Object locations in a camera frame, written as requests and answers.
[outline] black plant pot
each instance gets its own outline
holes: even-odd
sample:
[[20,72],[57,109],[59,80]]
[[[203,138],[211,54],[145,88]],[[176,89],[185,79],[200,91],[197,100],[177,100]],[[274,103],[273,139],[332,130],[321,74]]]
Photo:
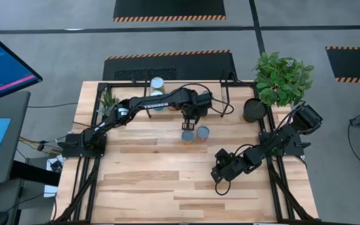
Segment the black plant pot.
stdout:
[[266,113],[266,106],[261,103],[261,100],[253,98],[245,102],[242,117],[245,121],[253,123],[262,119]]

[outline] potted plant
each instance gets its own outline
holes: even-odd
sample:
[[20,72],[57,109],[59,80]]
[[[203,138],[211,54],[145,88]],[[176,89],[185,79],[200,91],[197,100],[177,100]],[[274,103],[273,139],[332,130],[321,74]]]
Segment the potted plant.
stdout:
[[102,119],[106,119],[111,114],[111,111],[115,105],[119,103],[119,99],[115,97],[115,95],[112,95],[112,93],[109,91],[105,91],[102,94],[101,104],[102,108],[98,110],[99,113],[102,114]]
[[246,117],[255,120],[263,118],[266,107],[262,107],[262,104],[272,106],[276,103],[278,107],[291,102],[298,104],[305,90],[312,86],[309,78],[313,69],[314,66],[305,66],[302,61],[290,57],[279,58],[278,52],[270,56],[262,53],[254,68],[257,71],[255,82],[260,100],[250,99],[246,102]]

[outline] silver can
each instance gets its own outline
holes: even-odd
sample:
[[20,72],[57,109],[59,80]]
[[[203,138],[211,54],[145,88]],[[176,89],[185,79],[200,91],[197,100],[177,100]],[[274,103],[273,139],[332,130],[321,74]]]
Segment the silver can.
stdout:
[[162,78],[154,77],[151,80],[151,93],[153,93],[154,91],[160,91],[163,94],[165,93],[164,81]]

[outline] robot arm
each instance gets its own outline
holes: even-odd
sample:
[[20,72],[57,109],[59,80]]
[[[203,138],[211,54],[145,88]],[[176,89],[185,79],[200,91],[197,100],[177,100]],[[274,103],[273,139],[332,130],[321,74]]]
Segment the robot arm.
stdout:
[[313,133],[321,126],[322,120],[311,106],[299,105],[291,111],[288,122],[273,131],[261,145],[249,147],[238,155],[221,149],[215,155],[217,165],[212,168],[212,178],[219,183],[222,179],[232,181],[242,172],[253,172],[273,149],[284,149],[295,135]]
[[68,134],[66,142],[60,142],[59,146],[63,148],[64,157],[85,156],[81,152],[86,153],[90,150],[95,154],[87,155],[88,157],[101,156],[106,145],[106,133],[110,129],[126,125],[141,110],[166,106],[181,110],[184,118],[182,129],[193,130],[194,124],[198,123],[201,116],[206,116],[208,109],[212,107],[212,93],[206,91],[198,94],[194,90],[182,87],[170,94],[122,100],[112,109],[108,118],[94,127],[85,129],[81,134]]

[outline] gray floor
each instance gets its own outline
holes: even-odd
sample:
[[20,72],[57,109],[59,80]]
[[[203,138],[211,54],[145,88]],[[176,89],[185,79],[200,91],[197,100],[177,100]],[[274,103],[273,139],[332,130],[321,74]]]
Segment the gray floor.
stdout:
[[[225,0],[227,21],[113,23],[112,0],[0,0],[0,30],[252,26],[248,1]],[[258,0],[262,26],[360,25],[360,1]],[[314,85],[305,100],[324,118],[306,149],[309,178],[321,219],[360,223],[360,162],[347,140],[348,119],[360,114],[360,84],[334,80],[325,46],[360,46],[360,30],[263,31],[267,52],[279,51],[312,64]],[[28,88],[31,105],[76,102],[83,81],[102,79],[106,56],[230,49],[240,79],[252,79],[259,51],[254,31],[146,32],[114,34],[5,34],[0,40],[23,58],[44,82]],[[75,106],[29,109],[22,135],[53,139],[71,128]],[[360,128],[351,131],[360,155]],[[43,156],[26,146],[28,157]],[[25,210],[21,224],[43,223],[51,205]]]

